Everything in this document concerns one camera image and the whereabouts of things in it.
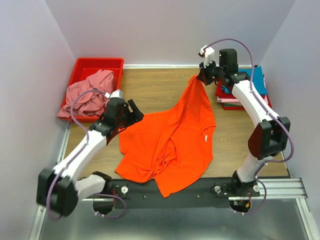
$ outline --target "orange t-shirt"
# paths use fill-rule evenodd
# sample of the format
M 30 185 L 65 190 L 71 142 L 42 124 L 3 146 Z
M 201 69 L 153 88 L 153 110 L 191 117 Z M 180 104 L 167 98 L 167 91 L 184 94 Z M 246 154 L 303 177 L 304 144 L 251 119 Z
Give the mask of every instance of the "orange t-shirt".
M 119 134 L 124 154 L 115 170 L 144 183 L 155 178 L 164 197 L 198 180 L 213 159 L 215 116 L 203 83 L 193 76 L 170 110 L 146 114 Z

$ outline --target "stack of folded clothes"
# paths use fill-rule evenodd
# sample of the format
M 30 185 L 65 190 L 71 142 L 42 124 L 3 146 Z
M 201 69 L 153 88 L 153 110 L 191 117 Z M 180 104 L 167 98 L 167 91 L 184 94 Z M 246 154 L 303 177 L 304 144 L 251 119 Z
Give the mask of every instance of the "stack of folded clothes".
M 239 72 L 246 72 L 249 76 L 251 76 L 251 68 L 250 69 L 239 69 Z M 261 66 L 255 67 L 253 72 L 253 85 L 257 92 L 261 95 L 264 101 L 272 108 L 268 91 L 266 88 L 265 76 L 262 72 Z M 218 83 L 216 87 L 215 95 L 217 96 L 216 101 L 222 104 L 222 108 L 224 110 L 244 110 L 242 104 L 235 96 L 233 96 L 229 90 Z

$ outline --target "red plastic bin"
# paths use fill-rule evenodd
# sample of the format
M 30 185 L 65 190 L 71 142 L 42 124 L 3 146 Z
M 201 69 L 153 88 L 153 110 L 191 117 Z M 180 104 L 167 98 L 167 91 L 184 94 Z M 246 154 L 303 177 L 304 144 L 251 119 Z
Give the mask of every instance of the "red plastic bin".
M 124 69 L 123 58 L 92 58 L 80 57 L 76 60 L 68 87 L 76 82 L 85 80 L 88 76 L 95 74 L 98 70 L 113 71 L 113 90 L 120 89 L 121 78 Z M 66 105 L 66 95 L 63 98 L 61 108 Z M 75 116 L 81 123 L 93 123 L 98 116 Z M 73 122 L 72 118 L 61 117 L 61 119 Z

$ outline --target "blue cloth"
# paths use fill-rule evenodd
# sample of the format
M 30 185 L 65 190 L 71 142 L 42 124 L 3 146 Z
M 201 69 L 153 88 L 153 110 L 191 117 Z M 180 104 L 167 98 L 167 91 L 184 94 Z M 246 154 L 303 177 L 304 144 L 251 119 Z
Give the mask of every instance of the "blue cloth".
M 250 69 L 239 69 L 239 72 L 246 72 L 249 76 L 251 76 L 251 68 Z M 262 73 L 261 66 L 254 68 L 253 85 L 260 95 L 267 95 L 268 94 L 267 89 L 264 84 L 264 75 Z M 226 94 L 230 94 L 228 89 L 226 89 L 224 86 L 222 86 L 222 88 Z

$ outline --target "pink clothing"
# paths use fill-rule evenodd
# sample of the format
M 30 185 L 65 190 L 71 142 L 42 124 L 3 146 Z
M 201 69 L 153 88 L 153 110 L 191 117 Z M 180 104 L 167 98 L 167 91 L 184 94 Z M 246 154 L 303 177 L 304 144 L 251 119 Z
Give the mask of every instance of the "pink clothing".
M 269 104 L 267 96 L 264 96 L 263 100 L 265 101 L 266 104 Z M 216 101 L 221 104 L 235 104 L 238 105 L 240 101 L 236 98 L 221 98 L 217 97 Z
M 98 70 L 86 80 L 75 82 L 66 89 L 66 104 L 60 109 L 58 117 L 70 117 L 70 108 L 79 95 L 85 91 L 98 89 L 104 93 L 113 92 L 114 72 Z M 106 108 L 108 99 L 99 92 L 88 92 L 76 102 L 73 108 L 75 116 L 100 116 Z

